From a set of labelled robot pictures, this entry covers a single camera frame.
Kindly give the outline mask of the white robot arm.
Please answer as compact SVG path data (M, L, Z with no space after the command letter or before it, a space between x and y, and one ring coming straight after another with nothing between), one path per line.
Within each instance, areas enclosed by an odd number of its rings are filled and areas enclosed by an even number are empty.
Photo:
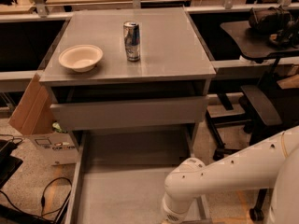
M188 158L164 181L164 219L181 224L196 198L248 189L273 190L265 224L299 224L299 127L204 165Z

